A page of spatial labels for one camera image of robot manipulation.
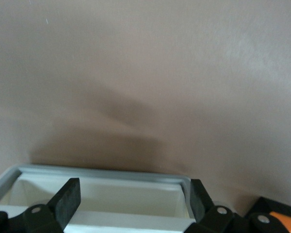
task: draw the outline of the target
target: beige surface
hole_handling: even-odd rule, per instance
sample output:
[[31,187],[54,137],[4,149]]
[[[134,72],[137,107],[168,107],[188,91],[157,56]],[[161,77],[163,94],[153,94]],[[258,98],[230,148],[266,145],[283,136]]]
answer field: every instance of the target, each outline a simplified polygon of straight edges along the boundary
[[30,162],[291,204],[291,1],[0,1],[0,174]]

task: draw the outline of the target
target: orange plastic part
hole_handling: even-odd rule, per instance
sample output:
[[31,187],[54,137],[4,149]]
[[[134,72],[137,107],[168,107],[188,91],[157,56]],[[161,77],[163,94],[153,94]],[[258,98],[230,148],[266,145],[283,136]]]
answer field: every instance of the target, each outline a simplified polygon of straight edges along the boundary
[[291,233],[291,217],[276,212],[270,212],[270,215],[276,217]]

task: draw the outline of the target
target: orange object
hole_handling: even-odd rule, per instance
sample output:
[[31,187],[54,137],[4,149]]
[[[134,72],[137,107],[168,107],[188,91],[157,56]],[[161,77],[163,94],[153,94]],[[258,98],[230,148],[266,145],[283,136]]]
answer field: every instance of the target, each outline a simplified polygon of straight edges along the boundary
[[291,217],[276,212],[270,212],[270,215],[276,217],[291,233]]

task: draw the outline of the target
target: screw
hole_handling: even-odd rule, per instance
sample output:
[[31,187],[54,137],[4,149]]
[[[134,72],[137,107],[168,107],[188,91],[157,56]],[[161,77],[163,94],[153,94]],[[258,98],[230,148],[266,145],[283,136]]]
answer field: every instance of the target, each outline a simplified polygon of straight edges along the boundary
[[31,213],[35,214],[38,213],[41,210],[40,207],[35,207],[34,209],[31,210]]
[[258,220],[262,223],[270,223],[270,220],[268,219],[268,217],[266,217],[264,215],[259,215]]
[[217,209],[217,211],[218,211],[220,214],[222,214],[222,215],[226,215],[226,214],[227,214],[227,210],[226,210],[225,208],[223,208],[223,207],[219,207],[219,208]]

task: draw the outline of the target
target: silver bolt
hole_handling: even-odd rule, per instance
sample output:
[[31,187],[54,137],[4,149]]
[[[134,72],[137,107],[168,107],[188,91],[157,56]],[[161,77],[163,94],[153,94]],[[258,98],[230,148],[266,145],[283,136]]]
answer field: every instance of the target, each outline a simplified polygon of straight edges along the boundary
[[38,213],[41,210],[40,207],[35,207],[34,209],[31,210],[31,213],[35,214]]
[[226,210],[225,208],[223,208],[223,207],[219,207],[219,208],[217,209],[217,211],[218,211],[220,214],[222,214],[222,215],[226,215],[226,214],[227,214],[227,210]]
[[259,215],[258,220],[262,223],[270,223],[270,220],[268,219],[268,217],[264,215]]

